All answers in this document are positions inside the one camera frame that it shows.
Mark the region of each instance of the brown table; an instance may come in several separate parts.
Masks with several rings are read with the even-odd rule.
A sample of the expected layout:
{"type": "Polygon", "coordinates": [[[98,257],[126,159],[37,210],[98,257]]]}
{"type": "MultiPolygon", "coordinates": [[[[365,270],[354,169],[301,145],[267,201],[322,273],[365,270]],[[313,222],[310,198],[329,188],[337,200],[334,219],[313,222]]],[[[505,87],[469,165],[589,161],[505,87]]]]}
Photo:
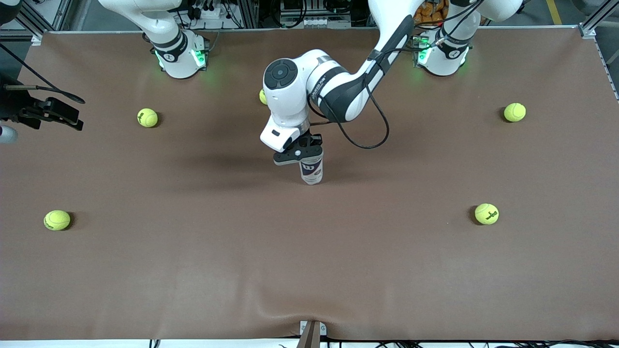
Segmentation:
{"type": "MultiPolygon", "coordinates": [[[[139,35],[45,35],[27,61],[86,99],[85,126],[16,125],[0,149],[0,339],[277,337],[307,319],[338,339],[619,338],[619,104],[595,43],[481,30],[444,78],[405,53],[376,91],[389,141],[323,126],[325,178],[305,185],[259,140],[262,72],[317,47],[356,70],[377,36],[224,33],[208,71],[173,80],[139,35]],[[501,119],[511,102],[524,121],[501,119]],[[482,202],[496,225],[470,219],[482,202]],[[70,230],[45,229],[53,209],[70,230]]],[[[370,106],[345,127],[383,135],[370,106]]]]}

